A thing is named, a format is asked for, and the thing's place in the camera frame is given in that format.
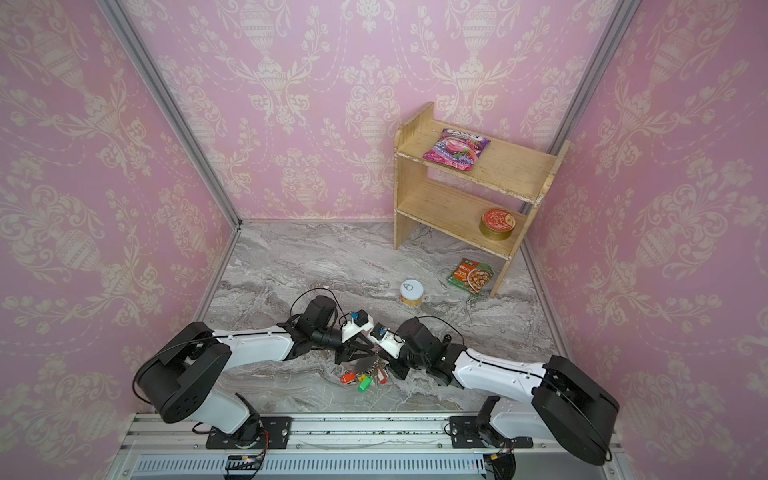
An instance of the pink wallpaper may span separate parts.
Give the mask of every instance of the pink wallpaper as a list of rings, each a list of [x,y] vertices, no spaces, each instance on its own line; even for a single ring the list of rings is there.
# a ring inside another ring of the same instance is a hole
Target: pink wallpaper
[[[615,0],[123,3],[241,216],[327,219],[392,216],[428,101],[546,150]]]
[[[768,478],[765,14],[642,2],[529,234],[641,480]]]
[[[0,2],[3,478],[97,480],[230,228],[94,2]]]

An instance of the baseboard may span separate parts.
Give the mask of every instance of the baseboard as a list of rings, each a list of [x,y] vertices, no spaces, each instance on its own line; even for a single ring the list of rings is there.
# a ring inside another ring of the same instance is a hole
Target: baseboard
[[[568,344],[568,338],[565,336],[564,330],[560,324],[560,319],[554,311],[552,302],[549,300],[550,296],[547,292],[547,287],[541,281],[541,271],[533,257],[530,246],[528,245],[528,240],[523,240],[520,251],[525,259],[525,265],[528,266],[528,272],[531,274],[533,287],[536,289],[536,295],[538,296],[539,302],[541,302],[541,308],[544,310],[544,317],[547,319],[550,331],[552,331],[554,344],[557,346],[560,355],[572,360],[574,357],[571,352],[571,347]]]
[[[243,223],[392,223],[387,218],[247,218]]]
[[[224,271],[227,269],[227,265],[230,263],[230,258],[232,257],[232,252],[235,251],[235,245],[237,245],[237,240],[240,238],[240,228],[236,228],[232,231],[232,235],[230,236],[230,241],[227,242],[227,249],[224,251],[224,255],[221,256],[221,260],[219,261],[218,266],[216,267],[216,271],[214,272],[214,275],[210,278],[210,282],[208,283],[208,288],[205,290],[205,296],[203,297],[203,301],[200,302],[200,305],[197,308],[197,313],[195,313],[194,321],[195,322],[202,322],[205,318],[205,314],[208,313],[208,307],[210,306],[210,303],[214,300],[214,295],[216,294],[216,290],[219,289],[219,282],[221,281],[221,277],[224,276]]]

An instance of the snack bag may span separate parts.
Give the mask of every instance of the snack bag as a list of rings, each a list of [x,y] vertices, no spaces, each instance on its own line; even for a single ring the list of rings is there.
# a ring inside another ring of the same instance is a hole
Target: snack bag
[[[449,165],[459,170],[471,170],[483,148],[491,141],[480,135],[444,128],[440,140],[424,154],[426,160]]]
[[[492,277],[493,269],[489,265],[462,258],[456,270],[448,275],[448,283],[472,295],[479,295],[480,289],[491,281]]]

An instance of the gray marble surface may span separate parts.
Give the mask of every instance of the gray marble surface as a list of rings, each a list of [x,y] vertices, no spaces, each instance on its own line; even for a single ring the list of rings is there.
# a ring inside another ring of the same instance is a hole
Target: gray marble surface
[[[446,282],[463,257],[488,263],[497,272],[503,264],[427,227],[417,227],[394,250],[391,223],[252,223],[240,235],[205,322],[220,329],[284,322],[297,296],[324,286],[336,293],[345,312],[362,308],[393,329],[414,314],[436,315],[459,329],[467,346],[489,355],[544,362],[556,353],[522,255],[493,299],[489,287],[474,298]],[[408,278],[425,287],[417,310],[399,302],[400,283]],[[302,312],[313,294],[299,300],[294,312]],[[438,320],[422,322],[438,338],[453,333]],[[233,369],[218,385],[242,394],[261,412],[476,410],[488,395],[441,387],[413,370],[405,381],[390,376],[386,385],[374,382],[359,393],[356,386],[339,383],[343,373],[333,365],[331,352],[310,352],[290,362]]]

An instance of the robotic arm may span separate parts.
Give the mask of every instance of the robotic arm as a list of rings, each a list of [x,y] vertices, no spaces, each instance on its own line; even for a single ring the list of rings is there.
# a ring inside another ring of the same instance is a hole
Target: robotic arm
[[[423,369],[441,385],[498,394],[488,397],[477,418],[478,432],[488,444],[501,447],[519,436],[555,439],[586,462],[605,462],[618,403],[569,360],[499,359],[452,343],[449,335],[437,339],[418,318],[392,332],[364,310],[335,329],[329,327],[335,310],[333,300],[318,296],[304,313],[266,329],[229,332],[191,323],[138,370],[134,381],[166,423],[212,425],[248,448],[263,430],[260,416],[242,396],[214,388],[223,371],[290,360],[311,349],[334,349],[337,364],[375,353],[399,379],[410,369]]]

